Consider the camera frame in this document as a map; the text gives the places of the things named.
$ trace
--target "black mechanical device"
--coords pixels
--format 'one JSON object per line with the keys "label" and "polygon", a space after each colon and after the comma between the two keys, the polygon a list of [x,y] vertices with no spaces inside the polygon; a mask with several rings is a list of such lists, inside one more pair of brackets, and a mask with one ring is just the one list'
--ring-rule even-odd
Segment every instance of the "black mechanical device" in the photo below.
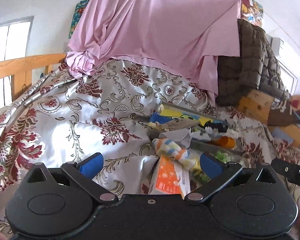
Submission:
{"label": "black mechanical device", "polygon": [[255,169],[202,154],[213,178],[180,195],[118,197],[91,179],[97,153],[77,164],[47,169],[35,163],[6,207],[13,239],[291,239],[298,208],[278,173],[300,184],[300,166],[274,159]]}

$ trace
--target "orange and white box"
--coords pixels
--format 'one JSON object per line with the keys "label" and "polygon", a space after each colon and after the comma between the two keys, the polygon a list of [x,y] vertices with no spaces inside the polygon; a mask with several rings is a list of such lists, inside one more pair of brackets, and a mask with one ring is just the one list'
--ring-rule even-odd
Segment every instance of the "orange and white box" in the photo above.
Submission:
{"label": "orange and white box", "polygon": [[148,194],[180,194],[184,198],[189,193],[189,172],[179,162],[161,156],[152,175]]}

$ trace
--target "floral bedspread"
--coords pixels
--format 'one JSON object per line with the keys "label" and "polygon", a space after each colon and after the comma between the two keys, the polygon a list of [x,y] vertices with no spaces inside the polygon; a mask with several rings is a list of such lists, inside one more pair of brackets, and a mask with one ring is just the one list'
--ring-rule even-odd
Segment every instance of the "floral bedspread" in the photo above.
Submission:
{"label": "floral bedspread", "polygon": [[[300,164],[297,149],[232,107],[211,107],[206,92],[185,78],[110,60],[92,77],[75,80],[61,64],[0,110],[0,231],[11,237],[4,208],[35,162],[59,167],[101,152],[105,162],[94,178],[98,184],[119,197],[145,193],[143,181],[158,159],[146,124],[161,100],[226,118],[240,134],[250,167],[275,156]],[[300,208],[300,187],[282,180]],[[291,234],[300,238],[300,209]]]}

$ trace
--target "air conditioner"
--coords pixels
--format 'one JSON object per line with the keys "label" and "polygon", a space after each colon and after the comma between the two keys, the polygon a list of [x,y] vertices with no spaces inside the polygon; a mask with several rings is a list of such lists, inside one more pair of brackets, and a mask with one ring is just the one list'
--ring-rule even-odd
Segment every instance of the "air conditioner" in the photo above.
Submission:
{"label": "air conditioner", "polygon": [[271,48],[280,63],[300,78],[300,57],[294,49],[280,38],[272,38]]}

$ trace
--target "bunched pink fabric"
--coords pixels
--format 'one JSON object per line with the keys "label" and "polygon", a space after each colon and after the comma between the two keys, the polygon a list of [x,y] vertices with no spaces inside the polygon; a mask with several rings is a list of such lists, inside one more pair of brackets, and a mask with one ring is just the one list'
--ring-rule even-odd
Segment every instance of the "bunched pink fabric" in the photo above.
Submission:
{"label": "bunched pink fabric", "polygon": [[220,55],[240,56],[241,0],[90,0],[66,62],[75,78],[109,58],[181,75],[218,94]]}

